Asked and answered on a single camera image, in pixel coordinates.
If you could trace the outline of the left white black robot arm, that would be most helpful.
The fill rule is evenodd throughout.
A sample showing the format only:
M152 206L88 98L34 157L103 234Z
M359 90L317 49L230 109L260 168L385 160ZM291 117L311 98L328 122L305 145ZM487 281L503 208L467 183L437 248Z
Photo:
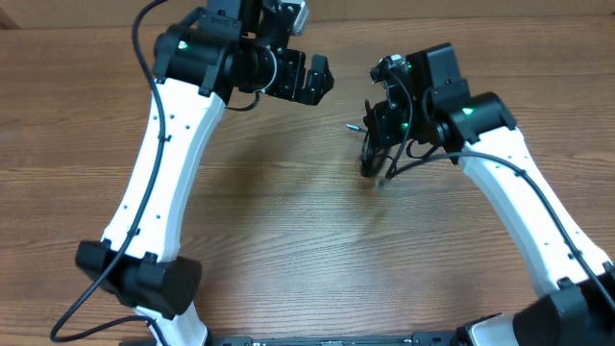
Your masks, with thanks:
M314 106L332 88L324 56L288 41L309 18L303 1L210 1L172 24L143 69L152 92L148 125L122 201L77 266L147 324L156 345L205 345L194 299L201 264L180 256L190 190L234 91Z

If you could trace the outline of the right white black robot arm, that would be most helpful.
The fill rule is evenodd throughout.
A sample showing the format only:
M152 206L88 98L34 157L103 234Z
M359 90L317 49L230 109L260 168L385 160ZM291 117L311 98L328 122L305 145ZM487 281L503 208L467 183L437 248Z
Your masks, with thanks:
M534 162L510 110L471 93L454 47L386 56L370 70L386 97L367 104L360 172L382 183L448 160L483 192L528 269L537 299L438 335L440 345L610 345L614 263L578 226Z

